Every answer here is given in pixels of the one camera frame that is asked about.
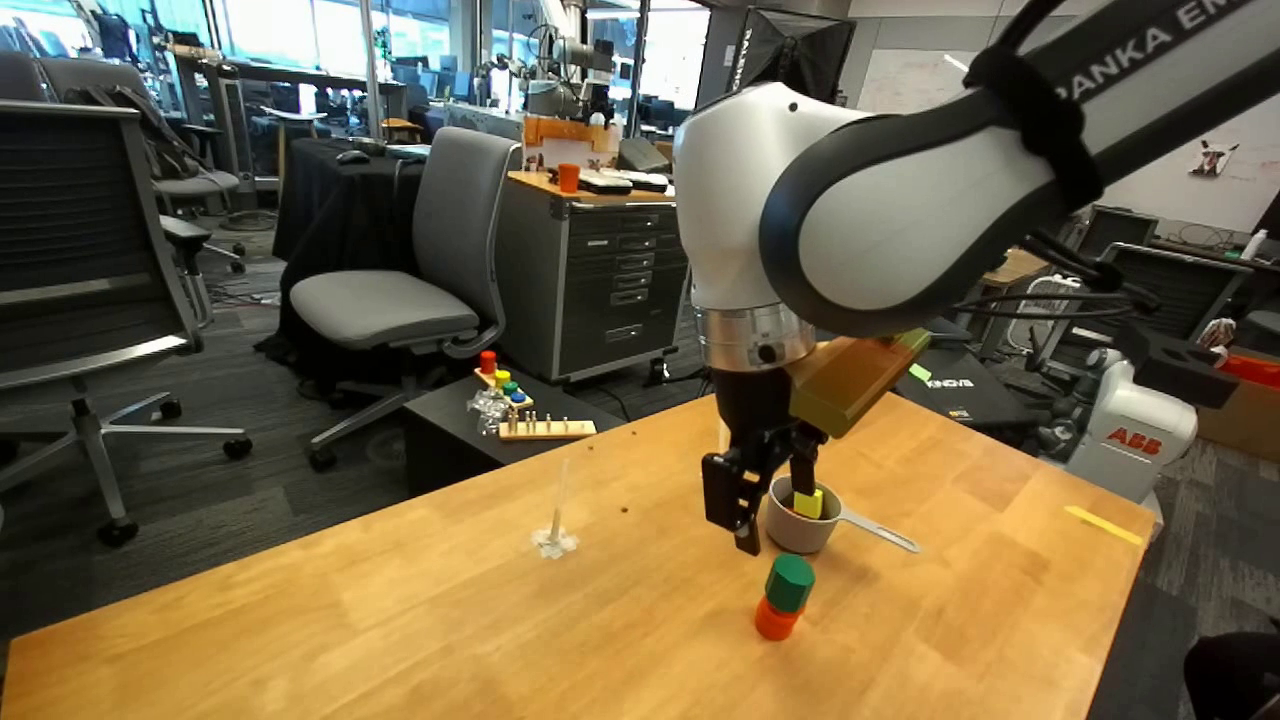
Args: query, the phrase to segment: cardboard box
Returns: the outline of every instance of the cardboard box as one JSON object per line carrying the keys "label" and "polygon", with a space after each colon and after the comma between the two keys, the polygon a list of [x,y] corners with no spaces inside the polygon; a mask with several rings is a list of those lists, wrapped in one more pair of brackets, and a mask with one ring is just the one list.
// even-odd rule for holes
{"label": "cardboard box", "polygon": [[1200,442],[1280,465],[1280,387],[1242,382],[1223,410],[1200,410]]}

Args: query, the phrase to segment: red label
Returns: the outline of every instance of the red label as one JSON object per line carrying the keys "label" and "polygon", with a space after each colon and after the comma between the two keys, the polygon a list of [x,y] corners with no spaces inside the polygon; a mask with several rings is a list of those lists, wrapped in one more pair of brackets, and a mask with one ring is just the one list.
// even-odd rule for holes
{"label": "red label", "polygon": [[1134,434],[1134,429],[1111,429],[1107,442],[1121,443],[1121,447],[1134,447],[1142,458],[1160,458],[1160,442],[1144,436],[1144,434]]}

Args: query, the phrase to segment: wooden table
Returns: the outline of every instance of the wooden table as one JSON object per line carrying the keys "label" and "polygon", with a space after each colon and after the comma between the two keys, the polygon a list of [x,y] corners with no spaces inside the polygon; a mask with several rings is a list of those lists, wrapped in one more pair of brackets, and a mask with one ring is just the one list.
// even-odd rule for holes
{"label": "wooden table", "polygon": [[[842,529],[768,644],[748,622],[768,558],[701,520],[722,443],[698,400],[40,628],[13,644],[3,716],[1088,711],[1144,507],[884,398],[821,473],[927,553]],[[559,496],[580,549],[539,559]]]}

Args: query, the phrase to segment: filing cabinet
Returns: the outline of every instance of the filing cabinet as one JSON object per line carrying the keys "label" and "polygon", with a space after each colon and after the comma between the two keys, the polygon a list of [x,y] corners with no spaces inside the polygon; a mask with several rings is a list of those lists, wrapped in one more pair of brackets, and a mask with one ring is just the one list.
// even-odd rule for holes
{"label": "filing cabinet", "polygon": [[505,357],[545,382],[659,361],[678,341],[678,195],[559,191],[513,174],[499,216]]}

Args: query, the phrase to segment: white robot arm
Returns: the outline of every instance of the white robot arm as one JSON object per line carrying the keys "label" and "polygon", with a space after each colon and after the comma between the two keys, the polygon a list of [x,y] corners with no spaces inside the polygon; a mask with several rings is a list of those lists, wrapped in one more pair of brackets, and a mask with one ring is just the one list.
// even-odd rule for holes
{"label": "white robot arm", "polygon": [[989,47],[970,95],[917,116],[783,85],[693,116],[678,216],[732,434],[705,458],[708,520],[756,553],[768,475],[792,462],[796,493],[811,493],[830,429],[792,418],[787,369],[815,330],[895,336],[952,307],[1008,244],[1268,102],[1276,27],[1280,0],[1111,0],[1027,57]]}

